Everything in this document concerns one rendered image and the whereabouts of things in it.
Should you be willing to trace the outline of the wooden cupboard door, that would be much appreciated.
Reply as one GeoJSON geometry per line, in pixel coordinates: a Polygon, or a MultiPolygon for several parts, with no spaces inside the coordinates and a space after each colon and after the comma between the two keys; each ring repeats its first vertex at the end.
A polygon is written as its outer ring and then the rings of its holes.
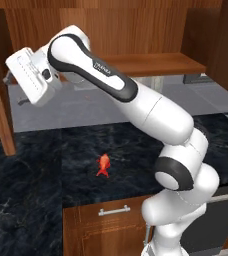
{"type": "Polygon", "coordinates": [[[76,228],[63,234],[63,256],[140,256],[145,224],[76,228]]]}

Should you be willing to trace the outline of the wooden cabinet shelf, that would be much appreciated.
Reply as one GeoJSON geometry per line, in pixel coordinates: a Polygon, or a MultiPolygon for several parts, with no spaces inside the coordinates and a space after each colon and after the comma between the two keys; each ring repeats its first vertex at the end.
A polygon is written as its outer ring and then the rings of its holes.
{"type": "Polygon", "coordinates": [[[110,66],[131,77],[200,74],[206,67],[182,53],[104,56],[110,66]]]}

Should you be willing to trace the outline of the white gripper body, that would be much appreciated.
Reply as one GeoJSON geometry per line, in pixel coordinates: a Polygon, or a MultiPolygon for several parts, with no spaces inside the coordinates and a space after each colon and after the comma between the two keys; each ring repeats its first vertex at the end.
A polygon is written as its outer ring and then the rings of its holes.
{"type": "Polygon", "coordinates": [[[5,63],[33,105],[41,107],[53,97],[52,74],[43,53],[24,47],[5,63]]]}

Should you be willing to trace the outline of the black dishwasher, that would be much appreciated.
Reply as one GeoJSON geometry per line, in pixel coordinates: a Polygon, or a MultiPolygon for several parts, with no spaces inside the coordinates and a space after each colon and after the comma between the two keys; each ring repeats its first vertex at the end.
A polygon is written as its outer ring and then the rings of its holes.
{"type": "MultiPolygon", "coordinates": [[[[228,186],[220,187],[213,197],[228,194],[228,186]]],[[[189,256],[218,254],[228,237],[228,201],[208,203],[206,213],[183,233],[182,247],[189,256]]]]}

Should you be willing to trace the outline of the wooden wall cabinet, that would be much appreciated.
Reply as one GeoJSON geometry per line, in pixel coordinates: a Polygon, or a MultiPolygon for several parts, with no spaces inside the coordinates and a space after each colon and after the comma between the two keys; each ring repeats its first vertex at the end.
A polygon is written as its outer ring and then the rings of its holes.
{"type": "Polygon", "coordinates": [[[207,68],[223,0],[0,0],[12,47],[76,25],[98,56],[182,53],[207,68]]]}

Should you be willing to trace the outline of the wooden drawer front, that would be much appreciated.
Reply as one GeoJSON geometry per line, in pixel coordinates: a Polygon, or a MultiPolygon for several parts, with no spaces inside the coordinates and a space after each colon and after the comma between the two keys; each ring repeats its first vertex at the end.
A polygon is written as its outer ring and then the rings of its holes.
{"type": "Polygon", "coordinates": [[[71,222],[72,227],[91,226],[98,223],[116,222],[123,220],[142,221],[141,206],[143,201],[147,198],[149,198],[149,195],[64,208],[63,216],[68,218],[68,220],[71,222]],[[106,216],[98,216],[98,212],[101,208],[106,211],[119,209],[122,208],[124,205],[129,206],[131,208],[131,211],[106,216]]]}

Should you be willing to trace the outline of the red raw meat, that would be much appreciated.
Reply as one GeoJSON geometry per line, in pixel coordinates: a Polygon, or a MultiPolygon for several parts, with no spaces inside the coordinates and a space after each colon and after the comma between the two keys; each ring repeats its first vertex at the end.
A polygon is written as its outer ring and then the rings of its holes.
{"type": "Polygon", "coordinates": [[[100,156],[97,159],[97,162],[99,164],[99,170],[97,172],[97,176],[99,176],[100,174],[103,174],[106,177],[109,177],[109,174],[108,174],[108,171],[107,171],[107,169],[110,167],[109,156],[106,153],[104,153],[102,156],[100,156]]]}

